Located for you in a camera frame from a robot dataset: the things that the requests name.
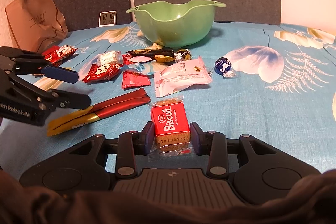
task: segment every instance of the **pink wrapper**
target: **pink wrapper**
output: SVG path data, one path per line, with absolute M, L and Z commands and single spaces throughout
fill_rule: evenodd
M 191 85 L 212 82 L 201 57 L 176 63 L 154 74 L 156 97 L 184 90 Z

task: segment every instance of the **red candy packet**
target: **red candy packet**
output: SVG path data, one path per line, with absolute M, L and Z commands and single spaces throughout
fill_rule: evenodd
M 65 61 L 65 59 L 72 56 L 76 50 L 78 50 L 78 48 L 69 45 L 64 45 L 62 47 L 52 46 L 44 51 L 42 55 L 44 55 L 45 60 L 53 63 L 54 66 L 59 66 Z
M 111 80 L 120 72 L 122 64 L 105 64 L 99 66 L 97 64 L 92 64 L 88 75 L 82 80 L 84 83 L 102 80 Z
M 127 60 L 127 58 L 130 56 L 131 56 L 130 54 L 123 55 L 125 65 L 134 64 L 134 62 Z M 130 71 L 124 71 L 122 89 L 138 88 L 141 86 L 148 86 L 148 85 L 151 85 L 151 81 L 149 80 L 148 76 Z

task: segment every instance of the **plastic bowl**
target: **plastic bowl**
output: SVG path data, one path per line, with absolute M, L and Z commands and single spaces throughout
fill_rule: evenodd
M 149 41 L 182 48 L 208 34 L 215 19 L 215 6 L 226 7 L 226 4 L 213 0 L 191 0 L 184 4 L 157 1 L 126 12 L 134 12 L 140 30 Z

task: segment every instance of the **clock display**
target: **clock display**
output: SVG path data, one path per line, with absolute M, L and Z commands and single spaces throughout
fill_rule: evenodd
M 116 24 L 116 11 L 102 12 L 99 16 L 99 27 L 114 26 Z

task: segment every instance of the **red chocolate wrapper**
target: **red chocolate wrapper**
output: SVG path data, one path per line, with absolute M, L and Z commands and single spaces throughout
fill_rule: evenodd
M 54 66 L 59 66 L 65 61 L 65 59 L 72 56 L 76 50 L 78 50 L 78 48 L 69 45 L 64 45 L 62 47 L 52 46 L 44 51 L 42 55 L 44 55 L 45 60 L 53 63 Z
M 125 65 L 134 64 L 134 62 L 127 60 L 128 57 L 131 57 L 131 55 L 130 54 L 123 55 L 124 64 Z M 138 88 L 141 86 L 148 86 L 148 85 L 151 85 L 151 81 L 149 80 L 148 76 L 130 71 L 124 71 L 122 89 Z
M 98 66 L 97 64 L 92 64 L 88 75 L 83 79 L 84 83 L 102 80 L 111 80 L 120 72 L 122 64 L 105 64 Z

